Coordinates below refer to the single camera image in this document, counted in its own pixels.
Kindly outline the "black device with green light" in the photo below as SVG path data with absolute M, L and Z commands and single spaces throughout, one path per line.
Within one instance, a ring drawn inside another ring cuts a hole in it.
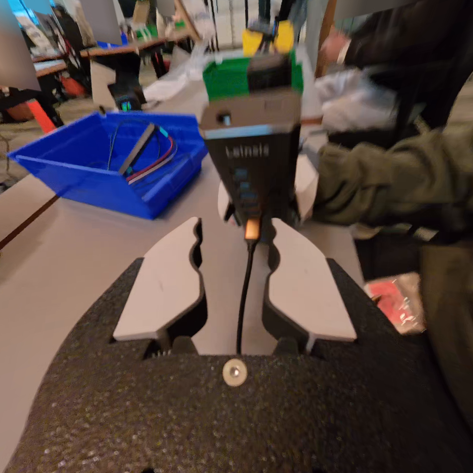
M 116 69 L 115 81 L 107 88 L 119 111 L 141 111 L 146 103 L 139 75 L 133 72 Z

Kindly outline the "blue plastic bin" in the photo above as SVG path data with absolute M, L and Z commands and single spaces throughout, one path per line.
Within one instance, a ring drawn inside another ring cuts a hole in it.
M 95 112 L 8 154 L 56 195 L 154 220 L 208 151 L 190 114 Z

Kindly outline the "grey desk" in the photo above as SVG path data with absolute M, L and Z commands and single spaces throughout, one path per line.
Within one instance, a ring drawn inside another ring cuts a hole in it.
M 217 211 L 220 179 L 209 156 L 197 178 L 157 220 L 67 199 L 56 200 L 1 249 L 1 472 L 24 430 L 42 378 L 64 339 L 128 266 L 188 220 L 203 222 L 201 271 L 208 320 L 193 337 L 201 354 L 234 354 L 246 266 L 243 231 Z M 32 176 L 1 195 L 1 237 L 52 197 Z M 350 230 L 306 222 L 301 229 L 363 285 Z M 269 354 L 275 340 L 261 322 L 267 256 L 255 254 L 247 294 L 242 351 Z

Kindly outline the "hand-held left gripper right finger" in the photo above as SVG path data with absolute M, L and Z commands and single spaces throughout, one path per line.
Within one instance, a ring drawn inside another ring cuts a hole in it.
M 327 258 L 297 230 L 271 219 L 270 273 L 264 287 L 262 322 L 277 341 L 309 354 L 318 340 L 354 342 L 357 334 Z

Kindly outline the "white plastic bag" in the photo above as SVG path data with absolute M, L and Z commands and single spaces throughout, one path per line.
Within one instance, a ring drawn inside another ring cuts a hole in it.
M 395 123 L 396 92 L 377 85 L 366 72 L 352 68 L 327 74 L 314 87 L 327 131 L 384 129 Z

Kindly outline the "green plastic bin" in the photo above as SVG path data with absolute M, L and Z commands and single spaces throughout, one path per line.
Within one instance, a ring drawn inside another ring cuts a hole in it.
M 289 55 L 292 60 L 291 88 L 299 94 L 303 93 L 304 80 L 302 64 L 297 62 L 294 51 L 287 54 L 264 55 Z M 203 70 L 203 81 L 209 101 L 218 101 L 233 97 L 248 96 L 247 67 L 251 57 L 224 59 L 222 62 L 210 62 Z

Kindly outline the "black charging hub box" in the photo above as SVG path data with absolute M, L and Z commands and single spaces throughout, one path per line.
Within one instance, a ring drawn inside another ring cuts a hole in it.
M 301 95 L 290 87 L 218 99 L 199 130 L 238 220 L 279 218 L 292 225 Z

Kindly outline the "person's right forearm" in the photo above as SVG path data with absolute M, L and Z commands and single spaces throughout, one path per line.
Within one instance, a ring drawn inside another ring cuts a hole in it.
M 390 149 L 324 145 L 312 218 L 350 226 L 410 224 L 455 236 L 472 233 L 472 126 L 433 130 Z

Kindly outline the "orange stand leg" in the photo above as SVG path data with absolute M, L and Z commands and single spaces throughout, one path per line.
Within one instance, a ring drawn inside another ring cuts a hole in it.
M 27 106 L 44 134 L 52 133 L 57 129 L 58 126 L 55 121 L 53 121 L 36 99 L 28 100 Z

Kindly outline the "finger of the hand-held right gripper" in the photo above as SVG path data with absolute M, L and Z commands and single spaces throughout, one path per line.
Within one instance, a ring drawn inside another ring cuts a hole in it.
M 222 181 L 220 181 L 218 187 L 217 211 L 224 223 L 235 222 L 235 207 Z
M 308 157 L 298 157 L 295 174 L 295 197 L 302 222 L 313 213 L 319 174 Z

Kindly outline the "white board piece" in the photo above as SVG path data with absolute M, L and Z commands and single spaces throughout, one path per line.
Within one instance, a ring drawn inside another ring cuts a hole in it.
M 93 103 L 106 110 L 116 110 L 115 99 L 108 87 L 109 85 L 115 84 L 115 70 L 103 66 L 96 61 L 91 62 L 90 70 Z

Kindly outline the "wooden work table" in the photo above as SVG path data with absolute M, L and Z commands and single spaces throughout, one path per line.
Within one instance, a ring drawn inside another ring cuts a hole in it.
M 197 42 L 197 39 L 194 39 L 190 33 L 186 31 L 178 32 L 177 34 L 171 35 L 170 37 L 163 37 L 163 38 L 156 38 L 152 37 L 150 40 L 137 40 L 131 42 L 127 45 L 122 45 L 115 48 L 101 48 L 101 47 L 93 47 L 87 50 L 83 50 L 80 52 L 80 56 L 86 59 L 92 59 L 95 57 L 100 56 L 110 56 L 110 55 L 118 55 L 118 54 L 126 54 L 126 53 L 140 53 L 142 51 L 151 50 L 154 47 L 162 46 L 167 42 L 179 42 L 181 40 L 190 38 L 193 41 Z

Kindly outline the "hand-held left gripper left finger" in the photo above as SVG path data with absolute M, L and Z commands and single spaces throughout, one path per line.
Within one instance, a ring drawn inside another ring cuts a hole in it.
M 115 341 L 154 340 L 167 351 L 177 338 L 192 338 L 204 327 L 202 242 L 202 219 L 191 217 L 145 254 L 113 332 Z

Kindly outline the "red clear parts packet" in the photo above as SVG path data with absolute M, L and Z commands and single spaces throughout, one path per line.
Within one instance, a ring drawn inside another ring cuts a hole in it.
M 420 276 L 416 272 L 368 281 L 364 290 L 399 334 L 425 331 Z

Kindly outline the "crumpled white plastic sheet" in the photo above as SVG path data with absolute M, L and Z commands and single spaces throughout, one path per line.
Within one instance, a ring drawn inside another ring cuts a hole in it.
M 196 45 L 190 53 L 180 47 L 175 47 L 171 55 L 169 71 L 144 89 L 146 102 L 165 102 L 177 95 L 189 83 L 201 81 L 203 70 L 212 59 L 206 50 L 207 46 L 204 44 Z

